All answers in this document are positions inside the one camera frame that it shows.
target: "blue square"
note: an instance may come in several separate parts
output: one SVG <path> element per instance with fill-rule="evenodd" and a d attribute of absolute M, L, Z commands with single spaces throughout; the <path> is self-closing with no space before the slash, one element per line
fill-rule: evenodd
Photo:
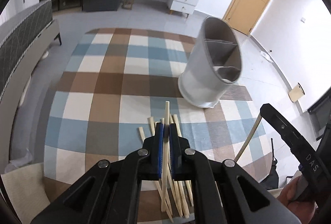
<path fill-rule="evenodd" d="M 127 57 L 148 58 L 148 47 L 130 45 L 127 48 Z"/>
<path fill-rule="evenodd" d="M 168 50 L 169 61 L 187 63 L 186 53 L 183 51 Z"/>
<path fill-rule="evenodd" d="M 55 93 L 51 107 L 51 112 L 49 113 L 50 116 L 62 118 L 64 107 L 66 106 L 67 103 L 68 95 L 69 95 L 68 92 L 57 91 Z"/>
<path fill-rule="evenodd" d="M 163 48 L 166 49 L 167 46 L 165 44 L 164 38 L 158 38 L 158 37 L 148 37 L 148 46 L 153 48 Z"/>
<path fill-rule="evenodd" d="M 141 123 L 120 123 L 119 124 L 119 156 L 127 156 L 129 153 L 142 148 L 138 128 L 143 127 L 145 137 L 150 137 L 149 124 Z"/>
<path fill-rule="evenodd" d="M 90 44 L 78 44 L 73 51 L 72 55 L 81 55 L 84 56 L 88 50 Z"/>
<path fill-rule="evenodd" d="M 88 48 L 87 55 L 100 55 L 103 56 L 106 54 L 109 44 L 91 44 Z"/>
<path fill-rule="evenodd" d="M 96 34 L 85 34 L 79 44 L 91 44 Z"/>
<path fill-rule="evenodd" d="M 251 129 L 253 128 L 255 120 L 256 120 L 256 118 L 242 119 L 243 127 L 244 127 L 244 130 L 245 130 L 246 136 L 248 136 Z M 256 129 L 254 135 L 253 135 L 253 138 L 259 137 L 259 136 L 264 135 L 264 134 L 265 134 L 265 131 L 264 131 L 263 125 L 260 123 L 258 128 Z"/>
<path fill-rule="evenodd" d="M 253 118 L 247 101 L 235 101 L 235 103 L 241 119 Z"/>
<path fill-rule="evenodd" d="M 56 154 L 57 148 L 45 146 L 44 176 L 54 180 L 56 180 Z"/>
<path fill-rule="evenodd" d="M 169 61 L 168 50 L 148 47 L 148 58 Z"/>
<path fill-rule="evenodd" d="M 247 134 L 244 130 L 243 122 L 241 119 L 228 120 L 226 124 L 228 126 L 231 141 L 233 144 L 240 143 L 246 140 Z"/>
<path fill-rule="evenodd" d="M 169 61 L 155 59 L 148 60 L 148 74 L 150 76 L 173 76 Z"/>
<path fill-rule="evenodd" d="M 170 114 L 177 114 L 179 116 L 179 109 L 177 99 L 174 97 L 150 97 L 151 115 L 155 122 L 160 122 L 164 117 L 164 109 L 166 101 L 170 102 Z"/>
<path fill-rule="evenodd" d="M 85 153 L 88 122 L 66 119 L 61 122 L 58 148 Z"/>
<path fill-rule="evenodd" d="M 77 72 L 84 56 L 71 56 L 67 64 L 66 71 Z"/>
<path fill-rule="evenodd" d="M 181 123 L 182 136 L 187 138 L 190 147 L 198 151 L 212 149 L 206 122 Z"/>
<path fill-rule="evenodd" d="M 263 150 L 260 138 L 252 138 L 249 142 L 249 149 L 251 150 L 252 160 L 256 161 L 263 157 Z"/>
<path fill-rule="evenodd" d="M 58 147 L 61 121 L 62 121 L 61 118 L 49 117 L 47 124 L 45 145 L 54 148 Z"/>

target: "white bin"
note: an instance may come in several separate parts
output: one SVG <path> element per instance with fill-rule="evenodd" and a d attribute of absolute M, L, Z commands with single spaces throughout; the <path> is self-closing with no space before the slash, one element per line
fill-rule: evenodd
<path fill-rule="evenodd" d="M 178 80 L 186 101 L 197 107 L 214 107 L 241 73 L 238 41 L 220 19 L 204 20 L 187 66 Z"/>

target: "baseboard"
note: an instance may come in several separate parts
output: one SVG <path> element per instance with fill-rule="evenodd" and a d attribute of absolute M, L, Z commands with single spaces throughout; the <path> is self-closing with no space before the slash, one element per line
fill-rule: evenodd
<path fill-rule="evenodd" d="M 260 50 L 262 50 L 262 51 L 264 51 L 265 53 L 269 54 L 269 53 L 268 53 L 268 52 L 262 47 L 262 45 L 261 45 L 261 44 L 260 44 L 260 43 L 259 43 L 259 42 L 258 42 L 253 36 L 252 36 L 252 35 L 250 35 L 249 38 L 250 38 L 250 39 L 251 39 L 251 40 L 252 40 L 252 41 L 258 46 L 258 48 L 259 48 Z M 280 68 L 278 67 L 278 65 L 276 64 L 276 62 L 273 60 L 273 58 L 272 58 L 271 56 L 270 56 L 270 58 L 271 58 L 272 61 L 273 61 L 273 63 L 272 63 L 273 67 L 276 69 L 277 73 L 280 75 L 280 77 L 281 77 L 282 81 L 285 83 L 286 88 L 288 89 L 288 91 L 292 90 L 292 87 L 291 87 L 290 83 L 288 82 L 288 80 L 286 79 L 286 77 L 284 76 L 283 72 L 280 70 Z M 303 110 L 302 110 L 302 108 L 301 108 L 299 102 L 296 101 L 294 104 L 296 105 L 296 107 L 297 107 L 299 113 L 302 114 L 302 113 L 303 113 Z"/>

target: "wooden stick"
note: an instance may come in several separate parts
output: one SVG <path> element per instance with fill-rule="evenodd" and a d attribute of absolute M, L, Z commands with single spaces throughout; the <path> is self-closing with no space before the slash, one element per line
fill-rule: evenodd
<path fill-rule="evenodd" d="M 183 211 L 182 211 L 182 204 L 181 204 L 181 201 L 180 201 L 178 181 L 173 181 L 173 184 L 174 184 L 174 187 L 175 187 L 176 200 L 177 200 L 177 203 L 178 203 L 177 210 L 178 210 L 179 216 L 182 217 L 183 216 Z"/>
<path fill-rule="evenodd" d="M 259 123 L 261 122 L 262 120 L 262 117 L 259 113 L 258 117 L 256 118 L 256 121 L 254 122 L 254 125 L 249 133 L 249 135 L 247 136 L 246 138 L 246 141 L 244 142 L 244 144 L 242 145 L 241 149 L 239 150 L 237 156 L 234 158 L 234 161 L 237 162 L 240 158 L 240 156 L 243 154 L 244 150 L 246 149 L 246 147 L 248 146 L 250 140 L 252 139 L 256 129 L 258 128 L 259 126 Z"/>
<path fill-rule="evenodd" d="M 176 123 L 176 129 L 177 129 L 178 136 L 179 137 L 182 137 L 182 133 L 180 131 L 179 120 L 178 120 L 177 114 L 174 114 L 173 115 L 173 120 Z M 193 206 L 193 193 L 192 193 L 192 187 L 191 187 L 190 181 L 189 180 L 186 180 L 185 183 L 186 183 L 188 195 L 190 197 L 191 205 Z"/>
<path fill-rule="evenodd" d="M 145 137 L 145 133 L 144 133 L 144 129 L 143 129 L 143 127 L 139 127 L 138 130 L 139 130 L 140 138 L 141 138 L 141 140 L 142 140 L 143 143 L 144 143 L 144 140 L 145 140 L 145 138 L 146 138 L 146 137 Z M 160 187 L 160 183 L 159 183 L 159 181 L 154 181 L 154 183 L 155 183 L 155 185 L 156 185 L 156 188 L 158 189 L 158 193 L 160 194 L 160 197 L 162 197 L 161 187 Z M 168 214 L 168 212 L 169 212 L 168 216 L 169 216 L 171 222 L 173 223 L 173 219 L 172 219 L 172 217 L 171 217 L 171 216 L 173 215 L 173 210 L 172 210 L 172 208 L 171 208 L 171 203 L 170 203 L 170 198 L 169 198 L 168 191 L 166 191 L 166 201 L 167 201 L 166 212 L 167 212 L 167 214 Z"/>
<path fill-rule="evenodd" d="M 149 125 L 151 126 L 151 133 L 155 135 L 155 125 L 154 125 L 154 117 L 148 118 Z"/>
<path fill-rule="evenodd" d="M 190 212 L 188 210 L 188 205 L 187 205 L 187 202 L 186 202 L 186 197 L 185 197 L 185 193 L 184 193 L 184 188 L 183 188 L 182 181 L 179 181 L 178 182 L 178 185 L 179 185 L 180 194 L 182 196 L 184 216 L 185 216 L 185 218 L 189 218 Z"/>
<path fill-rule="evenodd" d="M 162 160 L 162 197 L 161 197 L 161 211 L 165 212 L 166 208 L 166 191 L 167 191 L 167 168 L 169 157 L 169 114 L 170 102 L 166 101 L 164 110 L 164 125 L 165 132 L 163 133 L 163 160 Z"/>
<path fill-rule="evenodd" d="M 158 193 L 160 194 L 160 196 L 162 196 L 162 191 L 161 191 L 160 183 L 158 181 L 154 181 L 154 182 L 155 182 L 156 188 L 158 189 Z M 173 218 L 172 218 L 172 214 L 173 213 L 170 213 L 168 207 L 166 207 L 165 210 L 167 212 L 168 217 L 170 218 L 171 223 L 173 223 Z"/>

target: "finger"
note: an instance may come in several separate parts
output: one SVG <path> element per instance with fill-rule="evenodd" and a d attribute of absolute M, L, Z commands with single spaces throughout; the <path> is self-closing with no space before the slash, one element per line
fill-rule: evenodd
<path fill-rule="evenodd" d="M 283 205 L 286 207 L 289 204 L 289 201 L 294 197 L 295 192 L 297 190 L 297 182 L 299 180 L 299 177 L 296 177 L 293 179 L 289 184 L 287 184 L 280 195 L 277 197 L 277 200 L 279 200 Z"/>

